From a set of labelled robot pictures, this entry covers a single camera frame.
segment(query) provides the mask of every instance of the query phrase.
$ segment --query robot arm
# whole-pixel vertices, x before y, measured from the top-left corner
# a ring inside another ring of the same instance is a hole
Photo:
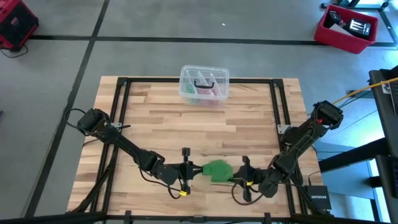
[[[297,165],[297,159],[320,137],[324,136],[329,129],[336,129],[343,120],[343,111],[327,101],[314,105],[311,117],[299,127],[289,127],[281,136],[281,144],[286,150],[276,155],[267,169],[255,169],[250,166],[250,160],[243,156],[244,165],[234,174],[230,181],[240,185],[243,189],[243,199],[251,204],[251,187],[259,185],[258,192],[267,198],[277,193],[279,183],[288,183],[290,179],[297,185],[297,179],[292,177]],[[310,204],[310,199],[305,195],[304,189],[297,187],[300,194]]]
[[[189,148],[183,148],[181,164],[164,164],[165,159],[154,151],[141,149],[125,138],[109,121],[109,116],[98,109],[90,109],[77,122],[77,129],[85,136],[94,136],[103,143],[114,144],[129,154],[140,170],[170,186],[177,179],[183,180],[182,191],[190,193],[188,180],[201,173],[201,167],[188,160]]]

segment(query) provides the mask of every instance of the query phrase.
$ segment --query black cable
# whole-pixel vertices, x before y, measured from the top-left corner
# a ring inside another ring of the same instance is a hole
[[[6,55],[6,54],[2,51],[2,49],[0,49],[0,51],[1,51],[1,53],[2,53],[4,56],[6,56],[7,58],[18,58],[18,57],[20,57],[20,56],[25,55],[25,54],[28,53],[29,49],[27,48],[26,45],[24,45],[24,47],[26,48],[26,51],[25,51],[24,53],[19,54],[19,55],[16,55],[16,56],[9,56],[9,55]]]
[[[233,199],[237,204],[239,204],[239,205],[252,205],[252,204],[256,203],[258,200],[260,200],[260,198],[262,198],[262,196],[263,196],[263,194],[261,194],[260,196],[258,196],[258,198],[254,199],[253,201],[248,202],[248,203],[239,202],[238,200],[236,200],[235,194],[234,194],[234,190],[235,190],[235,187],[236,187],[236,186],[237,186],[237,183],[235,183],[235,184],[232,186],[231,195],[232,195],[232,199]]]
[[[271,188],[274,184],[284,184],[284,185],[290,185],[290,186],[296,186],[296,187],[298,186],[298,185],[295,185],[295,184],[289,184],[289,183],[285,183],[285,182],[274,182],[274,183],[271,183],[271,184],[268,186],[268,189]],[[258,196],[258,198],[254,199],[253,201],[248,202],[248,203],[239,202],[239,201],[236,199],[235,194],[234,194],[234,190],[235,190],[235,187],[236,187],[237,185],[238,185],[238,184],[235,183],[235,184],[232,186],[231,195],[232,195],[232,199],[233,199],[237,204],[239,204],[239,205],[252,205],[252,204],[256,203],[258,200],[260,200],[260,199],[262,198],[262,196],[264,196],[263,194],[261,194],[260,196]]]
[[[304,184],[304,180],[303,180],[303,174],[301,173],[300,169],[297,169],[297,177],[298,177],[298,181],[300,185]]]
[[[258,190],[254,190],[251,186],[249,187],[251,191],[253,191],[254,193],[258,193]]]
[[[371,92],[371,91],[367,91],[366,93],[362,94],[362,95],[359,96],[359,97],[356,97],[356,98],[354,98],[354,99],[350,98],[350,99],[346,100],[342,105],[339,106],[339,108],[342,108],[342,107],[344,107],[344,106],[346,106],[346,105],[348,105],[348,104],[350,104],[350,103],[352,103],[352,102],[354,102],[354,101],[356,101],[356,100],[358,100],[358,99],[364,97],[366,94],[368,94],[368,93],[370,93],[370,92]]]
[[[78,108],[72,108],[72,109],[66,111],[66,112],[63,114],[63,119],[67,122],[67,125],[69,125],[70,127],[75,128],[76,130],[78,130],[77,126],[75,126],[75,125],[69,123],[69,122],[68,122],[68,119],[67,119],[67,116],[68,116],[68,115],[70,114],[70,112],[72,112],[72,111],[80,111],[80,112],[82,112],[83,114],[86,114],[86,112],[84,112],[83,110],[78,109]]]
[[[333,151],[317,151],[317,149],[315,149],[315,154],[317,155],[317,159],[318,161],[322,161],[324,159],[320,159],[318,158],[318,152],[329,152],[329,153],[343,153],[343,151],[337,151],[337,152],[333,152]]]
[[[178,192],[180,192],[181,190],[179,190],[179,189],[175,189],[175,188],[173,188],[173,187],[171,187],[171,186],[169,186],[169,185],[165,185],[165,184],[163,184],[163,183],[161,183],[161,182],[159,182],[159,181],[154,181],[154,180],[149,180],[149,179],[147,179],[146,177],[144,177],[144,174],[143,174],[143,172],[142,172],[142,170],[141,170],[141,162],[140,162],[140,160],[139,160],[139,157],[137,156],[137,154],[136,154],[136,152],[134,152],[134,151],[131,151],[134,155],[135,155],[135,157],[136,157],[136,160],[137,160],[137,164],[138,164],[138,169],[139,169],[139,173],[141,174],[141,177],[144,179],[144,180],[146,180],[146,181],[148,181],[148,182],[150,182],[150,183],[154,183],[154,184],[159,184],[159,185],[161,185],[161,186],[163,186],[163,187],[167,187],[168,188],[168,191],[171,191],[171,190],[175,190],[175,191],[178,191]]]
[[[123,128],[130,128],[130,127],[131,127],[131,125],[125,125],[125,126],[118,127],[118,128],[116,128],[116,129],[119,131],[119,130],[121,130],[121,129],[123,129]],[[95,142],[95,141],[99,141],[99,139],[93,139],[93,140],[90,140],[90,141],[88,141],[88,142],[84,142],[83,145],[82,145],[82,147],[85,147],[87,144],[92,143],[92,142]]]
[[[316,172],[313,172],[312,174],[316,174],[316,173],[319,173],[319,172],[321,172],[321,171],[318,170],[318,171],[316,171]],[[310,177],[311,177],[312,174],[308,175],[308,184],[309,184],[310,186],[311,186],[311,179],[310,179]]]
[[[181,180],[180,179],[178,179],[178,181],[180,182],[180,186],[181,186],[181,189],[182,189],[182,183],[181,183]],[[168,193],[169,193],[169,195],[171,196],[171,198],[172,199],[179,199],[180,197],[181,197],[181,195],[179,194],[177,197],[176,196],[174,196],[173,195],[173,193],[172,193],[172,191],[171,191],[171,188],[170,187],[168,187],[167,188],[167,191],[168,191]]]
[[[86,112],[84,112],[83,110],[78,109],[78,108],[72,108],[72,109],[66,111],[65,114],[63,114],[63,118],[64,118],[64,120],[67,122],[67,125],[69,125],[70,127],[75,128],[75,129],[78,130],[77,126],[72,125],[72,124],[69,123],[68,120],[67,120],[67,116],[68,116],[68,114],[70,114],[71,111],[80,111],[80,112],[82,112],[83,114],[86,114]],[[171,190],[175,190],[175,191],[178,191],[178,192],[181,191],[181,190],[175,189],[175,188],[173,188],[173,187],[171,187],[171,186],[169,186],[169,185],[165,185],[165,184],[163,184],[163,183],[161,183],[161,182],[159,182],[159,181],[149,180],[149,179],[147,179],[146,177],[144,177],[144,174],[142,173],[142,170],[141,170],[141,168],[140,168],[140,167],[141,167],[141,162],[140,162],[140,160],[139,160],[138,155],[137,155],[136,152],[134,152],[134,151],[131,151],[131,152],[132,152],[132,153],[134,154],[134,156],[136,157],[136,161],[137,161],[137,164],[138,164],[138,166],[139,166],[139,167],[138,167],[139,172],[140,172],[140,174],[141,174],[141,177],[142,177],[144,180],[146,180],[146,181],[148,181],[148,182],[150,182],[150,183],[159,184],[159,185],[161,185],[161,186],[167,187],[169,193],[171,192]]]
[[[370,112],[370,113],[368,113],[367,115],[363,116],[361,119],[359,119],[359,120],[355,121],[354,123],[352,123],[352,124],[348,125],[348,126],[347,126],[347,127],[345,127],[344,129],[342,129],[342,130],[340,130],[340,129],[339,129],[339,131],[338,131],[337,133],[333,133],[331,136],[334,136],[334,135],[336,135],[336,134],[342,133],[343,131],[345,131],[346,129],[348,129],[349,127],[351,127],[352,125],[354,125],[354,124],[356,124],[356,123],[360,122],[361,120],[363,120],[364,118],[366,118],[366,117],[370,116],[371,114],[373,114],[373,113],[374,113],[374,112],[376,112],[376,111],[377,111],[377,109],[376,109],[376,110],[374,110],[374,111],[372,111],[372,112]]]

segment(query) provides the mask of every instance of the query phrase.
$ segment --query black metal frame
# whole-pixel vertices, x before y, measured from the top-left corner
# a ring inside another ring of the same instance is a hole
[[[121,88],[123,84],[125,84],[125,89],[124,89],[124,96],[123,96],[123,102],[122,102],[122,107],[120,111],[120,117],[119,117],[119,123],[124,122],[124,116],[126,113],[126,107],[127,107],[127,101],[129,97],[129,90],[131,88],[131,83],[133,82],[174,82],[178,83],[180,81],[179,78],[125,78],[125,77],[120,77],[118,78],[117,84],[116,84],[116,90],[113,98],[113,104],[111,108],[111,114],[110,114],[110,119],[111,122],[115,122],[114,118],[116,115],[116,108],[118,106],[118,100],[119,100],[119,95],[121,92]],[[286,96],[285,96],[285,91],[284,91],[284,84],[283,84],[283,79],[252,79],[252,78],[232,78],[230,83],[264,83],[264,84],[269,84],[270,90],[271,90],[271,99],[272,99],[272,106],[274,108],[274,117],[275,117],[275,131],[277,131],[277,126],[281,124],[280,122],[280,115],[279,115],[279,109],[278,109],[278,104],[277,104],[277,98],[276,98],[276,92],[275,92],[275,86],[279,88],[280,92],[280,97],[282,101],[282,109],[284,113],[284,118],[285,118],[285,123],[290,124],[290,116],[289,116],[289,110],[287,107],[287,101],[286,101]],[[281,144],[279,144],[280,150],[283,151],[285,150],[285,147]],[[97,181],[100,180],[101,176],[103,175],[103,171],[105,168],[105,163],[106,163],[106,157],[108,155],[108,150],[109,150],[109,144],[104,144],[103,146],[103,152],[101,155],[101,159],[99,162],[99,167],[98,167],[98,173],[97,173]],[[111,172],[108,177],[108,181],[106,184],[105,188],[105,193],[104,193],[104,201],[102,204],[102,212],[106,212],[108,210],[109,206],[109,201],[110,201],[110,196],[111,196],[111,187],[112,187],[112,182],[113,182],[113,175],[114,175],[114,168],[116,167],[116,158],[118,155],[118,148],[114,147],[111,161],[109,163],[112,163],[111,167]],[[295,207],[294,207],[294,200],[293,200],[293,193],[292,193],[292,187],[287,185],[286,186],[286,194],[287,194],[287,200],[288,200],[288,206],[289,206],[289,212],[290,215],[295,214]],[[95,212],[97,208],[97,202],[98,202],[98,193],[95,194],[95,197],[93,199],[93,203],[91,204],[90,207],[90,212]],[[300,208],[303,214],[307,214],[307,206],[304,202],[304,199],[299,196],[300,199]]]
[[[111,108],[111,122],[114,122],[116,115],[116,108],[118,106],[119,96],[121,93],[121,89],[123,85],[124,94],[122,100],[122,107],[120,111],[119,123],[123,123],[124,117],[126,115],[127,101],[129,97],[129,90],[131,88],[131,83],[133,82],[179,82],[179,78],[128,78],[121,77],[118,78],[116,84],[116,90],[114,94],[113,104]],[[284,114],[285,124],[290,124],[290,116],[289,109],[287,107],[287,100],[285,96],[284,83],[283,79],[250,79],[250,78],[232,78],[230,83],[264,83],[269,84],[271,91],[271,100],[272,106],[274,109],[274,117],[275,117],[275,131],[277,131],[277,126],[281,124],[278,102],[276,97],[275,87],[279,88],[282,110]],[[282,145],[279,141],[280,150],[285,150],[285,146]],[[189,221],[193,223],[204,223],[204,222],[261,222],[265,224],[271,224],[272,222],[294,222],[294,223],[375,223],[370,221],[363,220],[352,220],[348,218],[335,218],[333,216],[328,215],[308,215],[307,214],[307,205],[305,204],[303,198],[299,194],[300,199],[300,208],[302,213],[296,213],[294,207],[294,199],[292,188],[290,185],[286,186],[287,193],[287,201],[289,206],[290,217],[278,218],[271,217],[270,213],[264,213],[263,217],[204,217],[204,216],[153,216],[153,215],[131,215],[131,211],[127,210],[125,215],[107,215],[109,201],[111,196],[111,187],[113,182],[114,171],[116,167],[116,159],[118,156],[118,148],[113,148],[113,153],[107,168],[106,165],[106,157],[108,155],[109,144],[104,144],[103,152],[101,155],[100,163],[98,166],[98,173],[96,178],[96,185],[88,194],[87,198],[84,202],[74,211],[67,212],[66,214],[61,215],[49,215],[43,217],[26,217],[26,218],[15,218],[10,220],[0,220],[0,224],[16,224],[16,223],[61,223],[61,224],[69,224],[69,223],[92,223],[98,221],[106,221],[106,220],[124,220],[124,224],[131,224],[135,220],[162,220],[162,221]],[[98,203],[98,192],[102,184],[107,179],[107,184],[104,193],[104,201],[101,211],[96,211],[96,206]],[[88,204],[91,202],[90,212],[85,212]]]
[[[379,5],[379,4],[363,4],[358,5],[360,0],[351,0],[347,5],[343,4],[343,0],[338,0],[337,3],[334,3],[335,6],[340,6],[346,9],[357,9],[357,10],[384,10],[387,6]],[[329,3],[322,3],[321,8],[326,9]]]
[[[387,140],[380,138],[350,151],[339,153],[319,162],[321,172],[328,172],[342,167],[375,158],[376,155],[389,156]]]

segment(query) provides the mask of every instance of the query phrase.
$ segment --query clear plastic container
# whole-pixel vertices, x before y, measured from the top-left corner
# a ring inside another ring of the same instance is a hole
[[[226,68],[186,65],[181,69],[180,96],[196,105],[217,105],[228,98]]]

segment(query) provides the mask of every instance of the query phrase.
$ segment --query metal bracket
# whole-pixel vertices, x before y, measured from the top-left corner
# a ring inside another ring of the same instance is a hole
[[[274,84],[279,87],[279,88],[283,88],[284,87],[284,80],[281,78],[274,78],[272,80],[274,82]]]
[[[197,215],[197,216],[192,216],[192,222],[193,223],[205,223],[207,222],[207,217]]]
[[[264,221],[262,224],[272,224],[270,213],[264,213]]]
[[[285,131],[291,127],[291,125],[288,124],[278,124],[278,134],[283,134]]]
[[[116,83],[116,86],[121,86],[121,85],[125,84],[127,79],[128,79],[127,77],[118,78],[118,82]]]
[[[126,210],[126,212],[124,213],[123,224],[132,224],[133,223],[133,221],[130,221],[130,216],[131,216],[131,211]]]
[[[111,123],[111,125],[115,128],[120,128],[122,126],[122,123]]]

